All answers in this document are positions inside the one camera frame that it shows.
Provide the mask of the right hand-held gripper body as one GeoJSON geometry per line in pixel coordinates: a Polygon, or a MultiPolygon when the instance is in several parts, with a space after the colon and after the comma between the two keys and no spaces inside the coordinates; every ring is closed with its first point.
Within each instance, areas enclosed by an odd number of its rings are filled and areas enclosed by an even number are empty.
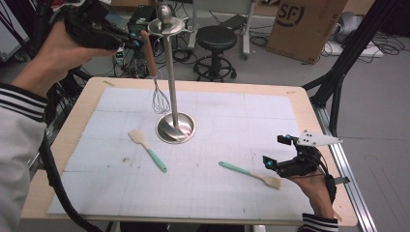
{"type": "Polygon", "coordinates": [[[291,176],[305,176],[317,170],[319,165],[326,166],[321,161],[319,146],[341,143],[342,139],[325,135],[318,132],[304,130],[298,137],[295,146],[297,155],[295,158],[282,161],[278,164],[278,174],[282,178],[291,176]]]}

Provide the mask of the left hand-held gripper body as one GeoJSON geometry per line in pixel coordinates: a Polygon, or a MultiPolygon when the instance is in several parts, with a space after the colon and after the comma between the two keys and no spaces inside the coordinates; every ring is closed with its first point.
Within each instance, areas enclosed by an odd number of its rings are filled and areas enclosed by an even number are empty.
{"type": "Polygon", "coordinates": [[[108,5],[100,0],[69,6],[64,19],[66,32],[85,47],[117,50],[130,41],[130,36],[107,21],[108,14],[108,5]]]}

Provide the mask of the wire whisk with wooden handle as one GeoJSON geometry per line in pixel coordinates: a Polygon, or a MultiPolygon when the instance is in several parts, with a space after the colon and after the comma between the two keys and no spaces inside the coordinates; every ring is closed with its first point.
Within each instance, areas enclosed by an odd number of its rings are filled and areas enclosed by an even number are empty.
{"type": "Polygon", "coordinates": [[[145,54],[145,58],[147,62],[148,72],[154,81],[154,93],[152,97],[152,107],[155,113],[165,114],[170,110],[170,103],[165,93],[161,91],[159,84],[157,82],[157,77],[158,77],[157,66],[155,62],[153,49],[151,46],[150,37],[149,37],[149,34],[145,30],[141,32],[141,36],[145,42],[144,54],[145,54]]]}

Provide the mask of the beige spatula with green handle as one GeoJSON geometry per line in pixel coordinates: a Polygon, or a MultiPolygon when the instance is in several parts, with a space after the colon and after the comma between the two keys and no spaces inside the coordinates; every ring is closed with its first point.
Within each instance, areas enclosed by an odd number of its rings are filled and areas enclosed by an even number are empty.
{"type": "Polygon", "coordinates": [[[236,171],[236,172],[251,176],[253,178],[256,178],[256,179],[262,181],[268,187],[271,187],[271,188],[274,188],[274,189],[280,189],[281,180],[279,178],[272,177],[272,176],[260,176],[256,173],[250,172],[246,169],[243,169],[239,166],[228,163],[226,161],[220,161],[219,165],[224,167],[224,168],[227,168],[227,169],[230,169],[230,170],[233,170],[233,171],[236,171]]]}
{"type": "Polygon", "coordinates": [[[134,143],[140,144],[143,146],[143,148],[146,150],[146,152],[149,154],[151,159],[154,161],[154,163],[157,165],[157,167],[163,172],[167,172],[167,167],[165,163],[155,154],[155,152],[149,147],[147,143],[147,139],[145,136],[145,133],[140,130],[140,129],[135,129],[131,130],[128,132],[129,137],[134,143]]]}

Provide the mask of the steel utensil stand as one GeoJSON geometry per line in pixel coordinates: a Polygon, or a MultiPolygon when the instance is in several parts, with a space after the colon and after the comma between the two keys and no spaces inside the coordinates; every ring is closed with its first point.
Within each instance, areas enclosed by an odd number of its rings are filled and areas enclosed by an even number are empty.
{"type": "Polygon", "coordinates": [[[157,68],[152,65],[152,77],[154,78],[155,90],[152,106],[156,113],[161,114],[157,122],[158,137],[170,144],[184,143],[190,140],[195,133],[195,122],[191,116],[177,109],[174,65],[172,56],[171,37],[182,32],[187,32],[185,21],[172,15],[172,11],[166,4],[157,6],[157,18],[148,25],[150,35],[160,37],[165,54],[167,67],[168,92],[167,97],[157,83],[157,68]]]}

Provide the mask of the person's right hand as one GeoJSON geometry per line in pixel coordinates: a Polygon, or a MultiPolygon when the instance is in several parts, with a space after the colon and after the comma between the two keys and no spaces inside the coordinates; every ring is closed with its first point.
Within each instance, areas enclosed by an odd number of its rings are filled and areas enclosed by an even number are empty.
{"type": "Polygon", "coordinates": [[[323,174],[293,176],[289,178],[289,181],[295,183],[310,200],[330,199],[323,174]]]}

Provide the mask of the person's left hand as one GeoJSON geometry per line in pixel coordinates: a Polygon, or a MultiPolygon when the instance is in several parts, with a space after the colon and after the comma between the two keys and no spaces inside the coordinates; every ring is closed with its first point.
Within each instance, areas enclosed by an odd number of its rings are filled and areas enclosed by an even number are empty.
{"type": "Polygon", "coordinates": [[[115,52],[80,46],[66,32],[65,24],[59,21],[53,25],[39,53],[27,66],[28,73],[54,83],[63,79],[69,70],[92,58],[111,56],[115,52]]]}

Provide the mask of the black computer tower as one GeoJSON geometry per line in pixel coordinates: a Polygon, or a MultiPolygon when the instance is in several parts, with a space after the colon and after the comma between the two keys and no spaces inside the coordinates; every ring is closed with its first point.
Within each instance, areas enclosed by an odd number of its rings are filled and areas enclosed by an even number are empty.
{"type": "MultiPolygon", "coordinates": [[[[134,11],[132,17],[127,23],[129,32],[141,32],[148,31],[148,24],[157,18],[157,10],[155,6],[139,5],[134,11]]],[[[144,56],[144,45],[141,49],[133,50],[133,58],[140,58],[144,56]]]]}

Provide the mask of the black round stool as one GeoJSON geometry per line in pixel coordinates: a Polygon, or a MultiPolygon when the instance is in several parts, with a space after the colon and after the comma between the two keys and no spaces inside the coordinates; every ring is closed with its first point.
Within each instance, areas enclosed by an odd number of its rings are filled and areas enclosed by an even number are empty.
{"type": "Polygon", "coordinates": [[[237,43],[237,36],[231,29],[218,25],[202,27],[197,31],[196,43],[211,52],[210,56],[202,57],[194,63],[193,71],[198,75],[197,81],[207,78],[223,82],[228,75],[231,78],[237,77],[232,64],[221,57],[224,51],[237,43]]]}

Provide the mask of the white grid mat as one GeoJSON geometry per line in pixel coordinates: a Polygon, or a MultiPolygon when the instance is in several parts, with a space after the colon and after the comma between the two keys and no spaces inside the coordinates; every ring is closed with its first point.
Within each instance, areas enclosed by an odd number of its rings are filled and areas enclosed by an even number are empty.
{"type": "Polygon", "coordinates": [[[86,216],[298,220],[311,210],[293,183],[270,188],[220,161],[260,176],[263,157],[290,160],[294,147],[281,134],[299,135],[290,99],[283,96],[180,91],[179,110],[196,132],[182,144],[156,134],[152,91],[107,88],[62,174],[73,206],[86,216]],[[163,173],[129,131],[145,133],[165,163],[163,173]]]}

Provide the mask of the white board panel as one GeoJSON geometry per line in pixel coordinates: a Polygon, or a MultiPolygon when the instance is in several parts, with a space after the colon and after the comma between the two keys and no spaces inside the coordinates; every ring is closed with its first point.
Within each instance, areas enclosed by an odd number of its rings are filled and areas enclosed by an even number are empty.
{"type": "Polygon", "coordinates": [[[21,49],[16,36],[29,41],[28,35],[5,0],[0,0],[0,62],[7,62],[21,49]]]}

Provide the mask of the black flat device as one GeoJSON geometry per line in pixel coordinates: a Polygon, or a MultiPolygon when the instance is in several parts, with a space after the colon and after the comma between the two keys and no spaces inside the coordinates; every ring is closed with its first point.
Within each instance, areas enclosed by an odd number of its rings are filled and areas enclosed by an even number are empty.
{"type": "Polygon", "coordinates": [[[244,16],[235,14],[234,16],[231,16],[226,21],[224,21],[221,26],[231,30],[238,30],[242,28],[246,24],[246,22],[247,19],[244,16]]]}

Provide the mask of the white floor board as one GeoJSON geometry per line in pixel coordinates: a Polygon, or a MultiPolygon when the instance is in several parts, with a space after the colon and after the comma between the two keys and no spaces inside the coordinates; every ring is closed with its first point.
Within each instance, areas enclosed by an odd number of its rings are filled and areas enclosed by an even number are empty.
{"type": "MultiPolygon", "coordinates": [[[[331,56],[339,56],[343,48],[341,47],[340,43],[327,41],[323,47],[322,54],[323,55],[331,55],[331,56]]],[[[376,57],[380,58],[384,55],[384,53],[373,43],[370,42],[365,50],[362,52],[361,57],[376,57]]]]}

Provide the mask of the aluminium rail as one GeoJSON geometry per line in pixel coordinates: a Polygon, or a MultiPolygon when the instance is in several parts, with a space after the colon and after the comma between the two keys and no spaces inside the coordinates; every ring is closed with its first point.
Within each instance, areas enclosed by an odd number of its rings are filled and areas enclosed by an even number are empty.
{"type": "Polygon", "coordinates": [[[378,232],[342,145],[330,145],[329,148],[334,158],[338,173],[342,177],[346,177],[350,180],[350,182],[344,186],[358,220],[360,231],[378,232]]]}

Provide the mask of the black metal frame post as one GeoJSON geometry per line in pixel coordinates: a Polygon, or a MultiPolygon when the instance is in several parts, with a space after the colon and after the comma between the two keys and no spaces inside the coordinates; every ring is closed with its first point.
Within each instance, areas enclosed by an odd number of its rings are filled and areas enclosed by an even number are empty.
{"type": "Polygon", "coordinates": [[[399,2],[400,0],[374,0],[364,20],[342,50],[334,65],[322,76],[303,85],[306,91],[318,87],[316,93],[309,98],[314,108],[325,109],[327,101],[332,99],[331,114],[327,126],[327,130],[331,135],[337,136],[338,112],[344,78],[378,29],[399,5],[399,2]]]}

